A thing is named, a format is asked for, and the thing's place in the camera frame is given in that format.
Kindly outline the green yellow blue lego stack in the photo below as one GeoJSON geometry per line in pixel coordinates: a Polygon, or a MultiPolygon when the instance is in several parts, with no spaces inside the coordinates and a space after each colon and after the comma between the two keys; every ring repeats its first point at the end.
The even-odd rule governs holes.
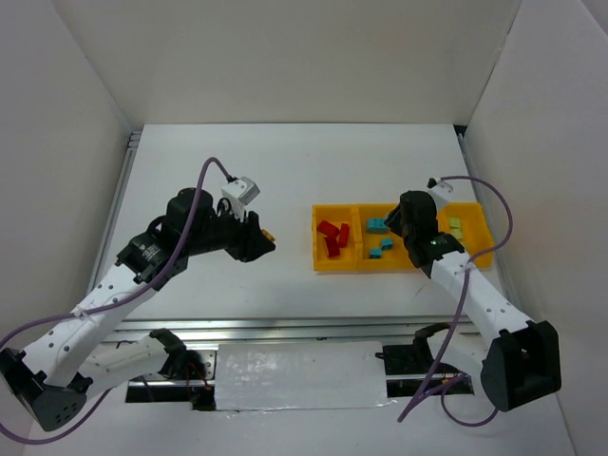
{"type": "Polygon", "coordinates": [[[262,229],[261,232],[262,235],[269,239],[271,242],[275,242],[276,238],[270,232],[265,229],[262,229]]]}

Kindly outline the light green lego brick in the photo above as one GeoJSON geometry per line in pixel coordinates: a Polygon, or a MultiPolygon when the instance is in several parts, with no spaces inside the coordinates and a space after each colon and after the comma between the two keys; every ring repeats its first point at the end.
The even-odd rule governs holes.
{"type": "Polygon", "coordinates": [[[461,229],[453,228],[450,230],[450,233],[459,241],[463,241],[465,239],[465,236],[461,229]]]}

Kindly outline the yellow red blue lego stack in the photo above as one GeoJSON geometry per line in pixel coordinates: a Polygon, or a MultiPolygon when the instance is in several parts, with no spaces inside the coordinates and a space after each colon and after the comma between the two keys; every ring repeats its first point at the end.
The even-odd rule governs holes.
{"type": "Polygon", "coordinates": [[[336,237],[325,237],[324,245],[328,259],[336,259],[340,257],[340,246],[336,237]]]}

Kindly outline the red rectangular lego brick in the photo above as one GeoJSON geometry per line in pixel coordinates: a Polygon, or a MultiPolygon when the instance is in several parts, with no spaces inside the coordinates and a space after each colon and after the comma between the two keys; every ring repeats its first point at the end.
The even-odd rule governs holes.
{"type": "Polygon", "coordinates": [[[350,236],[350,225],[347,223],[342,223],[339,229],[338,236],[336,238],[337,245],[340,249],[346,248],[348,246],[350,236]]]}

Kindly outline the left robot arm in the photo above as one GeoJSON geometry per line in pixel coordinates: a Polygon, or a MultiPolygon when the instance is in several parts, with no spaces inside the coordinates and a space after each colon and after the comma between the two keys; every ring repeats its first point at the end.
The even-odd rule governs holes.
{"type": "Polygon", "coordinates": [[[247,263],[271,253],[273,237],[246,207],[258,195],[240,178],[224,185],[221,198],[185,188],[168,201],[164,215],[133,237],[101,282],[44,336],[22,350],[1,351],[1,376],[45,431],[66,426],[87,400],[136,377],[198,377],[200,357],[167,329],[106,353],[96,350],[131,312],[184,272],[192,256],[224,251],[247,263]]]}

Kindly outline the pale green lego brick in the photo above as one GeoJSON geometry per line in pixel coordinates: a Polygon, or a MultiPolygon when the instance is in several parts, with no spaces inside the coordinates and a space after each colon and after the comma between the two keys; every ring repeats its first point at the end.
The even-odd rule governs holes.
{"type": "Polygon", "coordinates": [[[460,229],[462,227],[462,221],[459,218],[448,218],[447,221],[450,228],[460,229]]]}

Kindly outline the teal small lego brick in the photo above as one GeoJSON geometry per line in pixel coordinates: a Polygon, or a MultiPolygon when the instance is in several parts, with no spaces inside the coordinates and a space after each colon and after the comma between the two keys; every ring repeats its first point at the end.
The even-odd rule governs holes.
{"type": "Polygon", "coordinates": [[[380,242],[380,248],[382,251],[391,250],[394,246],[393,239],[390,237],[383,238],[380,242]]]}

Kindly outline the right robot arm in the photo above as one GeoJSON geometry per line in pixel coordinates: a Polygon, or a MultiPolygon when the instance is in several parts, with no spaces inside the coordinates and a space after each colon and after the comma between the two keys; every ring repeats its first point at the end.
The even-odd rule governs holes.
{"type": "Polygon", "coordinates": [[[479,271],[465,247],[439,229],[438,210],[452,189],[402,194],[385,224],[404,241],[408,257],[457,300],[486,344],[481,368],[472,375],[489,402],[507,412],[561,389],[559,336],[547,321],[535,322],[514,307],[479,271]]]}

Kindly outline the red flower lego piece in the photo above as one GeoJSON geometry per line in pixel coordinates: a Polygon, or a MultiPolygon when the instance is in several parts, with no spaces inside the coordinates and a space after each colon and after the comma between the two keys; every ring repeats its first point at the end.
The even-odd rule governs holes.
{"type": "Polygon", "coordinates": [[[340,233],[340,229],[338,227],[326,220],[322,220],[317,225],[316,229],[319,233],[328,238],[336,238],[340,233]]]}

